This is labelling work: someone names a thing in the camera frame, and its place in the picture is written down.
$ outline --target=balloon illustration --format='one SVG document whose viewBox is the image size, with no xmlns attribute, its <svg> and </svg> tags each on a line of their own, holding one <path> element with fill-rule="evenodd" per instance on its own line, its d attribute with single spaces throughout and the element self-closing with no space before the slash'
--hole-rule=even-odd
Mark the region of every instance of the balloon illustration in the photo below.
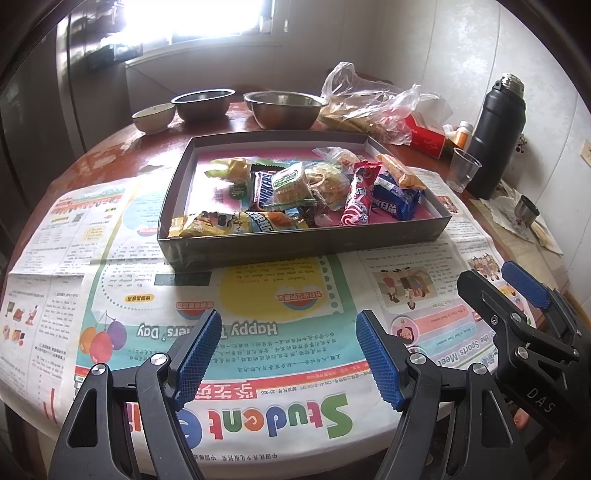
<svg viewBox="0 0 591 480">
<path fill-rule="evenodd" d="M 111 343 L 109 334 L 107 332 L 97 333 L 90 344 L 88 353 L 93 363 L 108 362 L 111 355 L 113 355 L 113 344 Z"/>
<path fill-rule="evenodd" d="M 109 325 L 109 328 L 107 328 L 107 333 L 111 339 L 113 350 L 120 350 L 123 348 L 127 341 L 127 330 L 125 330 L 123 323 L 118 322 L 117 320 L 113 321 Z"/>
<path fill-rule="evenodd" d="M 82 353 L 88 353 L 89 349 L 90 349 L 90 344 L 92 343 L 92 340 L 94 340 L 96 336 L 96 328 L 95 327 L 88 327 L 87 329 L 84 330 L 84 332 L 82 332 L 82 335 L 80 335 L 80 342 L 79 342 L 79 348 L 80 348 L 80 352 Z"/>
</svg>

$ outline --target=blue gripper pad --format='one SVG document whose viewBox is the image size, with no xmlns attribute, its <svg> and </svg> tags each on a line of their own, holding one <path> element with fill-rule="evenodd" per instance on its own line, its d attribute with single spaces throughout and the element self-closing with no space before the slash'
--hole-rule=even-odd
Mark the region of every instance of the blue gripper pad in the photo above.
<svg viewBox="0 0 591 480">
<path fill-rule="evenodd" d="M 222 318 L 214 310 L 205 321 L 201 332 L 189 348 L 183 364 L 178 369 L 177 389 L 172 396 L 175 411 L 180 411 L 186 402 L 195 398 L 221 336 Z"/>
<path fill-rule="evenodd" d="M 374 326 L 363 312 L 357 315 L 355 331 L 357 333 L 357 341 L 368 361 L 380 395 L 382 395 L 384 401 L 392 405 L 394 410 L 397 410 L 403 401 L 398 370 L 394 367 L 394 363 L 376 333 Z"/>
<path fill-rule="evenodd" d="M 547 309 L 550 300 L 546 289 L 515 262 L 505 262 L 501 268 L 503 278 L 516 288 L 537 309 Z"/>
</svg>

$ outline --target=snack package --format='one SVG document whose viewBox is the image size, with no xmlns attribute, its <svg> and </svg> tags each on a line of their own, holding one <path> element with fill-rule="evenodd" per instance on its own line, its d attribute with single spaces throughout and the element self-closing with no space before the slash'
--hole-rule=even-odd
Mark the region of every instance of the snack package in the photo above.
<svg viewBox="0 0 591 480">
<path fill-rule="evenodd" d="M 367 225 L 371 211 L 372 191 L 381 163 L 360 161 L 355 164 L 353 182 L 345 202 L 341 225 Z"/>
<path fill-rule="evenodd" d="M 360 160 L 353 152 L 346 148 L 326 147 L 315 148 L 312 150 L 316 155 L 324 158 L 328 163 L 332 163 L 339 168 L 345 175 L 352 176 L 355 164 Z"/>
<path fill-rule="evenodd" d="M 401 189 L 419 189 L 424 190 L 425 184 L 399 159 L 392 155 L 379 153 L 376 158 L 384 164 L 389 174 L 396 180 Z"/>
<path fill-rule="evenodd" d="M 291 167 L 275 173 L 271 179 L 271 186 L 273 210 L 288 210 L 316 204 L 302 162 L 294 163 Z"/>
<path fill-rule="evenodd" d="M 372 203 L 398 220 L 411 220 L 421 198 L 422 190 L 401 189 L 388 173 L 382 173 L 374 183 Z"/>
<path fill-rule="evenodd" d="M 170 229 L 168 230 L 168 238 L 179 238 L 186 221 L 186 215 L 184 217 L 173 218 L 173 221 L 170 223 Z"/>
<path fill-rule="evenodd" d="M 341 210 L 349 193 L 349 179 L 336 167 L 326 162 L 312 162 L 304 168 L 312 192 L 330 210 Z"/>
<path fill-rule="evenodd" d="M 253 173 L 253 177 L 251 209 L 258 212 L 273 210 L 273 185 L 271 183 L 273 173 L 256 171 Z"/>
<path fill-rule="evenodd" d="M 173 219 L 173 225 L 178 225 L 180 222 L 180 218 Z M 308 228 L 305 221 L 299 217 L 291 218 L 283 212 L 201 212 L 197 215 L 184 217 L 182 223 L 182 229 L 174 232 L 181 238 L 279 232 Z M 172 233 L 171 228 L 169 238 L 172 238 Z"/>
<path fill-rule="evenodd" d="M 311 228 L 332 226 L 330 216 L 328 215 L 330 212 L 329 208 L 326 206 L 324 200 L 315 191 L 312 191 L 312 193 L 316 199 L 316 205 L 298 207 L 297 211 L 300 214 L 300 217 L 303 218 L 306 224 Z"/>
<path fill-rule="evenodd" d="M 219 178 L 234 183 L 248 182 L 251 164 L 245 157 L 217 158 L 210 162 L 212 168 L 205 171 L 210 178 Z"/>
</svg>

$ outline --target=thermos lid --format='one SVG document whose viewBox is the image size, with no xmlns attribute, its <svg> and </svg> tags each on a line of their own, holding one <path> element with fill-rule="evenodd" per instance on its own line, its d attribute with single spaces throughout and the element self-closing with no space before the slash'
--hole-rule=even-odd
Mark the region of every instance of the thermos lid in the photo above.
<svg viewBox="0 0 591 480">
<path fill-rule="evenodd" d="M 524 85 L 516 75 L 504 73 L 501 76 L 501 85 L 511 90 L 514 94 L 519 95 L 520 98 L 523 98 Z"/>
<path fill-rule="evenodd" d="M 472 125 L 470 122 L 465 122 L 464 120 L 460 122 L 460 127 L 464 127 L 470 133 L 474 131 L 474 125 Z"/>
</svg>

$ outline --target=red and white box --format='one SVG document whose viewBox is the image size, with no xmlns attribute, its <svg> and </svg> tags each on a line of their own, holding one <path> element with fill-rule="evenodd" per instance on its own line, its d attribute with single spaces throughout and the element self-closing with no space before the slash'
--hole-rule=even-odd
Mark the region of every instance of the red and white box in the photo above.
<svg viewBox="0 0 591 480">
<path fill-rule="evenodd" d="M 439 158 L 445 143 L 445 133 L 439 127 L 429 125 L 419 112 L 413 112 L 405 120 L 413 132 L 410 146 Z"/>
</svg>

